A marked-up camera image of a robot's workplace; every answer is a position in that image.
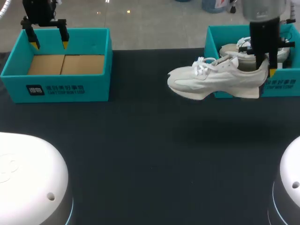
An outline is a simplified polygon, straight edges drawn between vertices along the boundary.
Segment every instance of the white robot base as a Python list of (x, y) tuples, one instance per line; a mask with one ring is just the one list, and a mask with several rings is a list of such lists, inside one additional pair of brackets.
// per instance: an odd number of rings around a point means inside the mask
[(0, 133), (0, 224), (74, 225), (67, 165), (50, 143)]
[(284, 152), (272, 187), (270, 225), (298, 225), (300, 221), (300, 137)]

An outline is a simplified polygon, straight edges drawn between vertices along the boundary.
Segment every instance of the logo on box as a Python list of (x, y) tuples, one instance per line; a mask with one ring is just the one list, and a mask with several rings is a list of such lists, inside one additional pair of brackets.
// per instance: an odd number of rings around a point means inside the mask
[(41, 85), (26, 85), (26, 87), (30, 95), (45, 95)]

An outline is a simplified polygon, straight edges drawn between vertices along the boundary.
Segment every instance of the shoe heel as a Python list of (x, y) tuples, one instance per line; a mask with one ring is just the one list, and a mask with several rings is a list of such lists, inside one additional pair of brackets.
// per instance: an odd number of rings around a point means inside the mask
[(230, 88), (226, 92), (238, 98), (259, 98), (259, 88)]

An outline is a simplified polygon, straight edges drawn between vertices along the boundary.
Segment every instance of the white dome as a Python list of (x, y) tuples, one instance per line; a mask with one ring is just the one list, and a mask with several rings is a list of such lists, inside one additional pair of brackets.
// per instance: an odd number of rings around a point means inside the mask
[(50, 143), (0, 133), (0, 225), (39, 225), (57, 209), (68, 169)]
[(287, 193), (300, 207), (300, 137), (285, 150), (280, 162), (280, 176)]

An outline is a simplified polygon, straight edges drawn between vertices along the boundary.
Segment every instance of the shoe tongue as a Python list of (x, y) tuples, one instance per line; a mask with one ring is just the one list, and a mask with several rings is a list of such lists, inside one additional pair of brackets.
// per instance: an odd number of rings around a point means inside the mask
[(218, 60), (212, 62), (211, 64), (212, 64), (213, 66), (216, 66), (216, 65), (219, 65), (219, 64), (222, 63), (222, 62), (225, 62), (225, 61), (228, 60), (229, 58), (230, 58), (230, 56), (229, 56), (229, 55), (226, 55), (226, 56), (224, 56), (224, 57), (222, 57), (222, 58), (220, 58), (220, 59), (218, 59)]
[(227, 61), (230, 61), (236, 68), (239, 67), (239, 59), (238, 57), (232, 57), (230, 55), (224, 56), (214, 62), (212, 62), (213, 66), (219, 65), (221, 63), (225, 63)]

